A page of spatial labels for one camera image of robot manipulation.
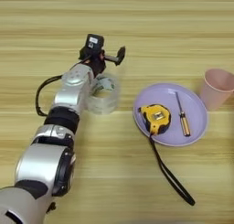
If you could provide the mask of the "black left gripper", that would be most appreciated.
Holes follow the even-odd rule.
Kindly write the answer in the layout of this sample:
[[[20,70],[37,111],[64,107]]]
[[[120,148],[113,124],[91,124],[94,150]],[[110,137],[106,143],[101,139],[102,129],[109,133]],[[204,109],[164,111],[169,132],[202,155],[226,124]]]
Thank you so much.
[[[113,56],[105,55],[101,52],[99,55],[91,56],[87,61],[86,64],[91,68],[93,75],[97,77],[99,74],[103,73],[106,69],[105,61],[110,61],[115,63],[116,66],[120,65],[125,57],[125,47],[121,47],[117,53],[117,58]],[[83,47],[80,50],[80,60],[84,60],[87,57],[87,49]]]

